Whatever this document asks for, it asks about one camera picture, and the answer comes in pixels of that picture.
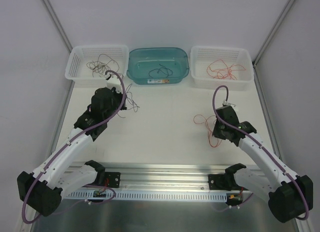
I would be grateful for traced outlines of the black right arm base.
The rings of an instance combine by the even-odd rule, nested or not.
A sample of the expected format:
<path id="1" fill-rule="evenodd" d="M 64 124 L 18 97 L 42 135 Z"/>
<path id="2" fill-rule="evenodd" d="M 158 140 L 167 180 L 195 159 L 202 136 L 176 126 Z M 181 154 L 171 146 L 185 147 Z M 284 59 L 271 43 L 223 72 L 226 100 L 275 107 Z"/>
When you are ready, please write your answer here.
<path id="1" fill-rule="evenodd" d="M 209 190 L 240 191 L 242 188 L 236 184 L 233 175 L 209 174 L 207 178 Z"/>

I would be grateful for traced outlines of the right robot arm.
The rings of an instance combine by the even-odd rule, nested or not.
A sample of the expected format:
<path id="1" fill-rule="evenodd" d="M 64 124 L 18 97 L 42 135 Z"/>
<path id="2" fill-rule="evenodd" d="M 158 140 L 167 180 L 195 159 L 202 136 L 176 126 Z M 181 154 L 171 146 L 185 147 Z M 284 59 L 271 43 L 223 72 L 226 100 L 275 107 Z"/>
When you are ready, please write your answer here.
<path id="1" fill-rule="evenodd" d="M 214 184 L 227 191 L 243 187 L 265 201 L 281 223 L 305 220 L 313 209 L 314 186 L 307 176 L 298 175 L 264 145 L 257 130 L 247 121 L 239 122 L 235 110 L 224 105 L 214 110 L 217 121 L 212 135 L 228 140 L 245 152 L 264 173 L 261 178 L 241 163 L 234 164 Z"/>

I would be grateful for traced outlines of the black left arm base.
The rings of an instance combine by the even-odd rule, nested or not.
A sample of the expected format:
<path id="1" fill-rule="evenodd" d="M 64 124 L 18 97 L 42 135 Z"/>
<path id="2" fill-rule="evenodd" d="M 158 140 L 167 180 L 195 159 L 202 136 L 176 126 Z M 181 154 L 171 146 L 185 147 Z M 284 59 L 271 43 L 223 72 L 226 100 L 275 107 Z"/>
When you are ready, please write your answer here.
<path id="1" fill-rule="evenodd" d="M 99 172 L 92 185 L 119 188 L 121 182 L 120 172 Z"/>

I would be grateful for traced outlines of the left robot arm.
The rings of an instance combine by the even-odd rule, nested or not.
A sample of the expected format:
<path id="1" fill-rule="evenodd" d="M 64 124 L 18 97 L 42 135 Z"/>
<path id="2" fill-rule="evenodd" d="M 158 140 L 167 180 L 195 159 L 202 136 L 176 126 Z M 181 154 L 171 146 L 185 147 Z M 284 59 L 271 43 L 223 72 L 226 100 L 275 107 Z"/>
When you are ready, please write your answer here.
<path id="1" fill-rule="evenodd" d="M 41 216 L 55 212 L 61 201 L 77 189 L 105 185 L 105 167 L 90 160 L 69 175 L 65 171 L 87 146 L 107 128 L 107 122 L 120 110 L 126 110 L 125 92 L 98 88 L 86 111 L 77 119 L 64 144 L 31 173 L 17 177 L 19 198 L 23 207 L 30 206 Z"/>

